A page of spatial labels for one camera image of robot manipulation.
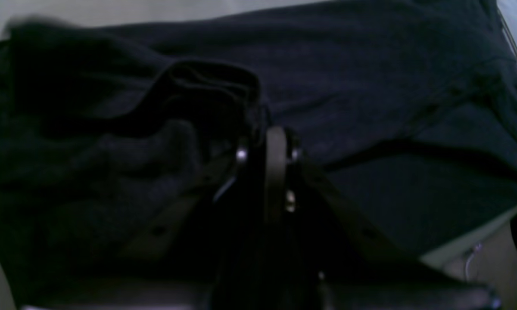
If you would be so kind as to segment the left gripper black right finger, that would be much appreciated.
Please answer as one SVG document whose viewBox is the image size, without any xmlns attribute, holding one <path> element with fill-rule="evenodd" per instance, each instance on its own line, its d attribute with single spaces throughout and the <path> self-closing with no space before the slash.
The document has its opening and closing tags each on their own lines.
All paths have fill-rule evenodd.
<svg viewBox="0 0 517 310">
<path fill-rule="evenodd" d="M 394 245 L 308 159 L 294 132 L 265 137 L 265 222 L 284 228 L 297 295 L 289 310 L 499 310 L 465 284 Z"/>
</svg>

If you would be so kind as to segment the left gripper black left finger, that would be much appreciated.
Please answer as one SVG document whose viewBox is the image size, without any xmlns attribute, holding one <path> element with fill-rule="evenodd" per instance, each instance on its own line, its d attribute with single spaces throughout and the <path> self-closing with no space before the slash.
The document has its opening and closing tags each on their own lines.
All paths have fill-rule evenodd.
<svg viewBox="0 0 517 310">
<path fill-rule="evenodd" d="M 121 253 L 114 310 L 262 310 L 260 149 L 209 163 Z"/>
</svg>

